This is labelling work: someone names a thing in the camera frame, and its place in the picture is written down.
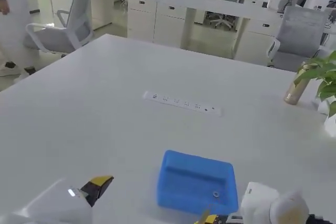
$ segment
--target person's leg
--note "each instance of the person's leg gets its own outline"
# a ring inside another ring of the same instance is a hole
[[[7,15],[0,14],[0,51],[7,59],[2,70],[15,69],[17,66],[22,74],[28,76],[36,72],[34,64],[39,57],[37,50],[23,45],[27,34],[26,25],[32,22],[28,2],[7,1],[10,12]]]

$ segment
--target desk drawer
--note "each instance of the desk drawer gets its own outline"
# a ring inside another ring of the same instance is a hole
[[[264,1],[261,0],[244,0],[244,5],[263,6]]]
[[[156,2],[151,0],[128,0],[128,9],[156,13]]]
[[[274,22],[263,22],[258,20],[250,20],[247,24],[246,31],[251,31],[257,34],[276,36],[281,25],[281,20]]]
[[[165,5],[160,3],[157,4],[157,14],[160,15],[185,19],[186,13],[186,7]]]

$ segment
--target potted plant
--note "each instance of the potted plant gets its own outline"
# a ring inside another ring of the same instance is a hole
[[[307,70],[294,81],[294,84],[298,84],[303,79],[322,80],[316,95],[329,107],[324,128],[331,136],[336,136],[336,64],[334,62],[336,62],[336,51],[325,59],[312,58],[305,64],[313,64],[316,67]]]

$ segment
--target shoe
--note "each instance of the shoe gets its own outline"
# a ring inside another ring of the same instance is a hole
[[[19,68],[17,66],[15,66],[14,68],[8,68],[5,65],[6,65],[6,63],[4,63],[0,66],[0,77],[16,76],[16,75],[21,73],[21,71],[19,70]]]
[[[23,79],[26,79],[29,76],[29,74],[27,73],[22,73],[20,74],[20,76],[18,78],[14,79],[14,83],[18,83],[19,81],[22,81]]]

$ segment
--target person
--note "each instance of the person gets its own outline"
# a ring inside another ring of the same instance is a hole
[[[0,52],[6,60],[0,76],[21,74],[17,82],[36,72],[39,52],[23,45],[26,25],[31,22],[27,0],[0,0]]]

